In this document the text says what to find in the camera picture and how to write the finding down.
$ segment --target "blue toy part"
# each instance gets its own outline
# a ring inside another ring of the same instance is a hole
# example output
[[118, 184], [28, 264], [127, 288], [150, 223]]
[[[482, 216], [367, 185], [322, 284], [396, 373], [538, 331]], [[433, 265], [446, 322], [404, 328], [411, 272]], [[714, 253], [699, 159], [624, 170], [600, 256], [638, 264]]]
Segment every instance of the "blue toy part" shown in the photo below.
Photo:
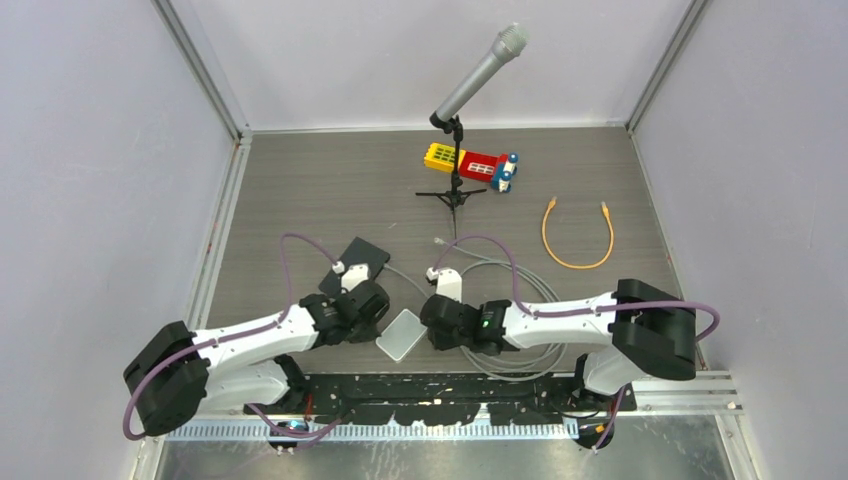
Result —
[[509, 193], [512, 190], [510, 180], [515, 176], [518, 170], [518, 154], [510, 153], [507, 155], [506, 161], [498, 165], [495, 169], [495, 174], [492, 175], [490, 185], [493, 189], [501, 193]]

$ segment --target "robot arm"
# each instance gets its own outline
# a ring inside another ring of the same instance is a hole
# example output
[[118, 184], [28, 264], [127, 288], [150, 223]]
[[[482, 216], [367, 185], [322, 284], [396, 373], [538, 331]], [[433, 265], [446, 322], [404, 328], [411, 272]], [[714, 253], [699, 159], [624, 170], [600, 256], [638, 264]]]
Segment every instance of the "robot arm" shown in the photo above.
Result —
[[[342, 293], [313, 294], [281, 313], [226, 328], [189, 332], [183, 322], [166, 325], [124, 371], [131, 392], [157, 364], [187, 347], [206, 345], [160, 372], [136, 404], [147, 435], [179, 428], [197, 413], [241, 409], [246, 403], [300, 403], [303, 374], [288, 353], [378, 336], [376, 324], [389, 308], [385, 290], [368, 279], [367, 265], [342, 277]], [[232, 339], [233, 335], [259, 333]], [[218, 339], [231, 340], [219, 344]]]
[[629, 382], [651, 375], [669, 380], [695, 377], [695, 314], [686, 309], [600, 312], [620, 303], [677, 300], [638, 280], [619, 280], [615, 292], [583, 300], [525, 304], [532, 312], [588, 309], [589, 313], [537, 317], [510, 300], [486, 302], [479, 308], [461, 302], [461, 279], [451, 269], [430, 270], [436, 294], [421, 309], [421, 322], [437, 350], [464, 346], [494, 356], [549, 343], [603, 345], [581, 356], [575, 377], [589, 396], [612, 397]]

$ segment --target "wooden table surface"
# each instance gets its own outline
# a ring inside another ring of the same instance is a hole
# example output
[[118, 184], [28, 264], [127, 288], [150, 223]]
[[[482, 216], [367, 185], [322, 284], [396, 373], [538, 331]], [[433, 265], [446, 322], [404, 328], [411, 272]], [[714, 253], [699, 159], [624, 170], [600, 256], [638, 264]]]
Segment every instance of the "wooden table surface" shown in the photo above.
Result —
[[[623, 128], [466, 130], [463, 149], [521, 156], [509, 194], [492, 191], [471, 197], [458, 213], [459, 234], [483, 233], [506, 243], [518, 263], [553, 286], [563, 300], [614, 290], [619, 278], [639, 278], [677, 294], [655, 213], [633, 146]], [[279, 311], [290, 299], [279, 263], [279, 236], [298, 232], [341, 254], [355, 236], [388, 251], [390, 264], [420, 281], [441, 249], [434, 237], [452, 238], [448, 208], [414, 193], [444, 191], [449, 175], [424, 167], [432, 142], [450, 143], [439, 131], [297, 133], [257, 135], [248, 159], [227, 248], [218, 278], [209, 327], [233, 325]], [[482, 183], [466, 180], [466, 190]], [[570, 263], [594, 263], [609, 235], [600, 203], [609, 206], [615, 227], [610, 259], [593, 270], [556, 264], [545, 252], [541, 220], [551, 197], [556, 209], [548, 240]], [[463, 247], [503, 258], [480, 240]], [[328, 270], [322, 255], [298, 240], [286, 244], [294, 301], [318, 292]], [[473, 259], [452, 252], [447, 266], [461, 269]], [[384, 271], [379, 282], [391, 297], [385, 328], [403, 308], [418, 313], [424, 297], [406, 281]], [[541, 297], [522, 283], [523, 299]], [[509, 273], [481, 267], [463, 283], [464, 301], [510, 298]], [[505, 354], [523, 359], [539, 348]], [[570, 345], [558, 370], [590, 351]], [[458, 350], [437, 352], [425, 340], [397, 364], [373, 343], [319, 348], [296, 354], [311, 373], [474, 371]]]

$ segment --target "microphone stand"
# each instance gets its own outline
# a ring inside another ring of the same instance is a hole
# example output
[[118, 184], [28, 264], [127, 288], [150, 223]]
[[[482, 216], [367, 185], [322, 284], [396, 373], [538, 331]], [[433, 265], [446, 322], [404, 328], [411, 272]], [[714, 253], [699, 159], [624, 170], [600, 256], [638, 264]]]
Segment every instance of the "microphone stand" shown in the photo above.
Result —
[[463, 192], [459, 189], [463, 183], [462, 178], [459, 176], [459, 144], [463, 140], [462, 123], [459, 121], [459, 115], [445, 122], [444, 127], [442, 127], [442, 131], [445, 133], [453, 133], [453, 141], [456, 144], [456, 150], [454, 151], [453, 157], [453, 170], [451, 171], [451, 189], [444, 193], [417, 192], [415, 195], [418, 197], [436, 197], [441, 200], [442, 203], [447, 205], [451, 211], [451, 217], [453, 218], [453, 238], [456, 240], [456, 209], [461, 205], [465, 205], [465, 200], [467, 200], [468, 197], [476, 193], [484, 193], [486, 189], [481, 188], [479, 190], [471, 190], [470, 192]]

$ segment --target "gray microphone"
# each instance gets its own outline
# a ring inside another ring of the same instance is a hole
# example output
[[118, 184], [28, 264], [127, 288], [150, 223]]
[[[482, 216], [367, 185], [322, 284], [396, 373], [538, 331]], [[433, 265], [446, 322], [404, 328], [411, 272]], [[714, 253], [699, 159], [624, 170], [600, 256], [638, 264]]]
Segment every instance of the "gray microphone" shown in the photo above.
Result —
[[450, 133], [448, 121], [468, 100], [480, 90], [490, 78], [507, 62], [521, 54], [527, 45], [527, 32], [517, 23], [498, 33], [491, 50], [480, 60], [477, 67], [451, 92], [450, 96], [430, 116], [434, 127]]

